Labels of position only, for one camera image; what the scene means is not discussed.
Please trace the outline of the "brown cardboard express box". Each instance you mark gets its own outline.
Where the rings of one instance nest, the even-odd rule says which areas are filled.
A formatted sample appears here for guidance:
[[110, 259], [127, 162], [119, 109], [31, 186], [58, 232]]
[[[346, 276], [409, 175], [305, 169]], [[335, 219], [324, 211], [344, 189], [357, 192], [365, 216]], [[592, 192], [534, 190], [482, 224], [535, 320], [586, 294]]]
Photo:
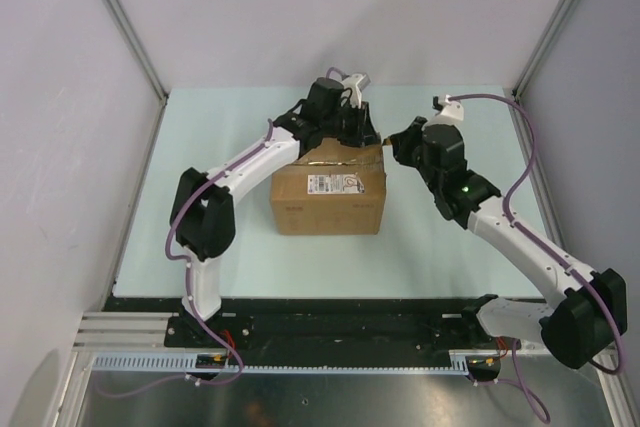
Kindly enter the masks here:
[[[310, 174], [356, 174], [364, 194], [309, 195]], [[270, 205], [282, 235], [376, 235], [386, 201], [383, 147], [354, 148], [335, 139], [271, 176]]]

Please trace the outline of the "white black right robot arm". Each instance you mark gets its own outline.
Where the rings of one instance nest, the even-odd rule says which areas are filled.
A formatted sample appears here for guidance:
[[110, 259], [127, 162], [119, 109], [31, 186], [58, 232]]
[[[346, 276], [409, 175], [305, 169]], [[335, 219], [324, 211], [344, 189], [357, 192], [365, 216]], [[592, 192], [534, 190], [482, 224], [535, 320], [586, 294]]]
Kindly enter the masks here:
[[490, 244], [544, 299], [479, 298], [461, 323], [469, 346], [484, 348], [496, 337], [536, 342], [561, 364], [578, 369], [620, 340], [627, 330], [624, 279], [613, 269], [599, 272], [575, 259], [506, 213], [499, 189], [468, 168], [456, 126], [417, 117], [386, 142], [399, 164], [419, 172], [444, 219]]

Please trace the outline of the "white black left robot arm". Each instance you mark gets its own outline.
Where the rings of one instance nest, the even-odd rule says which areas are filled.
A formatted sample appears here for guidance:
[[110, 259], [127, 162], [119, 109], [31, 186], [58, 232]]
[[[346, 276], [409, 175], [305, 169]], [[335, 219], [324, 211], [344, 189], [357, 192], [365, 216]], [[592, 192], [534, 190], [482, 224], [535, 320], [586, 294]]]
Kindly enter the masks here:
[[219, 167], [185, 170], [179, 179], [165, 241], [165, 255], [186, 264], [182, 303], [192, 315], [186, 334], [197, 345], [214, 344], [221, 323], [222, 256], [236, 235], [239, 202], [277, 170], [319, 147], [326, 138], [361, 148], [380, 143], [363, 91], [365, 73], [319, 77], [306, 97], [275, 119], [253, 145]]

